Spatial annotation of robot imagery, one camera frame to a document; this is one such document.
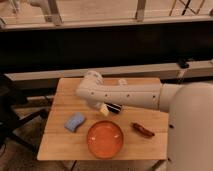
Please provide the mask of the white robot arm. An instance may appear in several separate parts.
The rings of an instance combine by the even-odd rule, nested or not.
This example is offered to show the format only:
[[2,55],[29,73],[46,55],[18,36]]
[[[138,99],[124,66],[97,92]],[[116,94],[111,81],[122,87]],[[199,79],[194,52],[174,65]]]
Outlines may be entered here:
[[167,171],[213,171],[213,84],[105,85],[89,71],[76,94],[91,102],[108,102],[167,112]]

